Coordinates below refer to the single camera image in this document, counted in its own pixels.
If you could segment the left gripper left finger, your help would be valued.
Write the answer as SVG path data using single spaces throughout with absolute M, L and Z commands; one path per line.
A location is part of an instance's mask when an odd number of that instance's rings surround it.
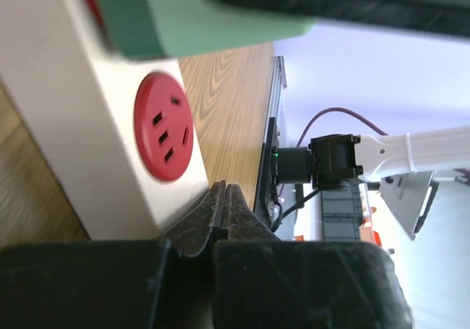
M 221 240 L 278 240 L 250 210 L 241 188 L 225 181 L 214 183 L 160 238 L 171 241 L 181 255 L 190 258 Z

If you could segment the white power strip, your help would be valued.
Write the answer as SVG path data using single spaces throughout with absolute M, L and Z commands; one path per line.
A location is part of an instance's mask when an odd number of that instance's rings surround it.
M 177 180 L 142 163 L 134 100 L 154 71 L 183 80 L 174 59 L 109 51 L 84 0 L 1 0 L 1 79 L 92 239 L 157 237 L 209 188 L 194 129 Z

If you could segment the green plug adapter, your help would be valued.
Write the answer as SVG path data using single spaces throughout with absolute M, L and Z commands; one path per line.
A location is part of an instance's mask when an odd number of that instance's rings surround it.
M 187 57 L 299 37 L 311 18 L 210 0 L 85 0 L 110 47 L 132 60 Z

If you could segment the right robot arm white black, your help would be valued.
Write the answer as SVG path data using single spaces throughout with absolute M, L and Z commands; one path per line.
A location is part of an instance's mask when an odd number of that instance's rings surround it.
M 332 134 L 306 147 L 272 152 L 275 184 L 310 183 L 320 191 L 377 182 L 406 173 L 457 170 L 469 166 L 469 127 L 371 136 Z

